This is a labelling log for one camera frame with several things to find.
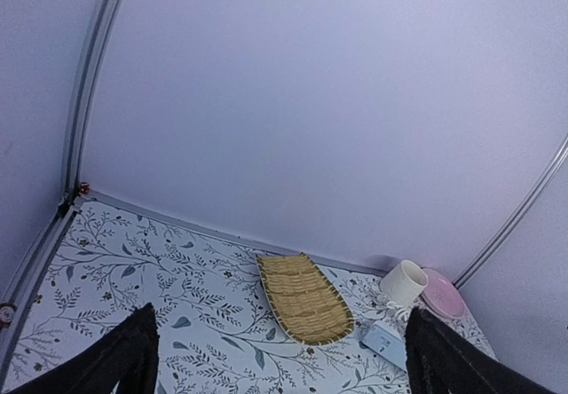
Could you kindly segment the white power strip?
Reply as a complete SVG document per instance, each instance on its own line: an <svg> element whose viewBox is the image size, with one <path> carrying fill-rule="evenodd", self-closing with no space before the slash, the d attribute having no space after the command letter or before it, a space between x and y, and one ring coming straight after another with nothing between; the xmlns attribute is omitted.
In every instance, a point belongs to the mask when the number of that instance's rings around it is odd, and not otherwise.
<svg viewBox="0 0 568 394"><path fill-rule="evenodd" d="M406 371L406 346L403 338L388 324L374 321L361 342L392 365Z"/></svg>

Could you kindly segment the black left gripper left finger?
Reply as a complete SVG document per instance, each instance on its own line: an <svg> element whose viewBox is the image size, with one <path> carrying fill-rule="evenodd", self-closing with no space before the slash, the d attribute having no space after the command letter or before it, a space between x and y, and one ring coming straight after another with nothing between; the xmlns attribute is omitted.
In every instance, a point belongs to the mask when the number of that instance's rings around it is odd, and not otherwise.
<svg viewBox="0 0 568 394"><path fill-rule="evenodd" d="M13 392L153 393L158 366L158 328L147 303L73 359Z"/></svg>

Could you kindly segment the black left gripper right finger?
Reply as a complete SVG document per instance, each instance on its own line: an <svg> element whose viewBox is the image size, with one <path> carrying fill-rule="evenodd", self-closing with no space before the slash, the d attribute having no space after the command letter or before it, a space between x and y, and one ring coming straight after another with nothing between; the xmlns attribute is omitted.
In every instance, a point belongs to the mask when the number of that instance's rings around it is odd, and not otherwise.
<svg viewBox="0 0 568 394"><path fill-rule="evenodd" d="M430 311L415 307L405 332L406 370L413 393L548 393L492 359Z"/></svg>

